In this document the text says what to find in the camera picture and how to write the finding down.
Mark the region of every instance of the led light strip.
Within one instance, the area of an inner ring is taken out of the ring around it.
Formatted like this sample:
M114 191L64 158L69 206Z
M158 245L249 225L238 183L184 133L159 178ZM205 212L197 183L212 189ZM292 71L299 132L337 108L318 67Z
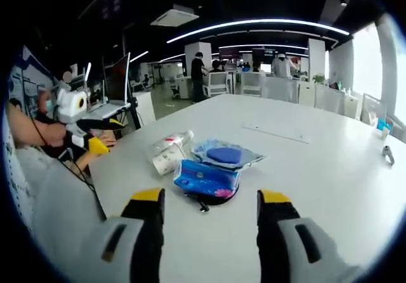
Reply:
M192 36L194 34L198 34L200 32L208 31L208 30L213 30L217 28L223 28L223 27L229 27L229 26L236 26L236 25L245 25L245 24L257 24L257 23L289 23L289 24L297 24L297 25L307 25L307 26L313 26L313 27L319 27L331 31L338 32L339 34L344 34L348 36L350 33L341 30L335 27L331 27L328 25L324 24L319 24L319 23L313 23L313 22L307 22L307 21L301 21L301 20L286 20L283 18L263 18L259 20L244 20L244 21L236 21L236 22L230 22L230 23L222 23L219 25L214 25L214 26L209 26L205 28L201 28L195 31L188 32L187 34L182 34L181 36L175 37L171 40L166 41L167 44L175 42L177 40L183 39L184 37Z
M91 63L88 63L88 69L86 70L86 75L84 76L84 81L87 82L89 78L89 73L90 73L90 68L91 68Z
M168 61L168 60L170 60L170 59L175 59L175 58L178 58L179 56L184 56L184 55L185 55L185 54L182 53L182 54L180 54L180 55L171 56L171 57L169 57L169 58L166 58L166 59L163 59L163 60L159 61L159 63L160 63L160 62Z
M145 56L147 53L149 53L149 51L145 51L142 54L136 56L135 58L132 58L129 62L131 63L132 61L135 61L135 60L141 58L142 56Z
M295 55L295 56L308 56L303 53L286 53L286 55Z
M222 46L219 48L234 48L234 47L257 47L257 46L267 46L267 47L287 47L287 48L297 48L297 49L304 49L308 50L306 47L301 46L293 46L293 45L276 45L276 44L245 44L245 45L229 45L229 46Z

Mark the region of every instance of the person's hand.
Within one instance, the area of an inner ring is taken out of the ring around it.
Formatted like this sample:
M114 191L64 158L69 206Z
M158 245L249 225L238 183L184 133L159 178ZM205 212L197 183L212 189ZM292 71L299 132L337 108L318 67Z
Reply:
M99 136L99 139L106 147L113 147L116 143L114 133L111 129L103 131L103 133Z
M66 127L62 123L53 123L47 125L44 139L52 147L61 147L65 136Z

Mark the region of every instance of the computer monitor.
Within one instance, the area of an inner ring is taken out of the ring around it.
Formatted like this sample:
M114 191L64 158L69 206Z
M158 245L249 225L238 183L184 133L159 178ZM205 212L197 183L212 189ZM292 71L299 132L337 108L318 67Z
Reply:
M129 55L126 54L110 69L106 87L111 103L127 104Z

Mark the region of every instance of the paper cup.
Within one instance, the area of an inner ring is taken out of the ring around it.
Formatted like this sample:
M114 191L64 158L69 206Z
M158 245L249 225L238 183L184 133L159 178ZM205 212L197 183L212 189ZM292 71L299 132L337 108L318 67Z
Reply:
M389 129L388 128L383 128L382 130L382 139L386 139L389 135Z
M186 159L186 157L182 148L173 144L160 154L153 157L152 164L154 164L160 175L165 175L174 171L183 159Z

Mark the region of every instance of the white cabinet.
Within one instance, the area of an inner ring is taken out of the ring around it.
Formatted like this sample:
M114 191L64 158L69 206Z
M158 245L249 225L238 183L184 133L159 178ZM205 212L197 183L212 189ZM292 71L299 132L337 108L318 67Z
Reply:
M314 107L315 91L316 89L313 83L299 81L299 104Z

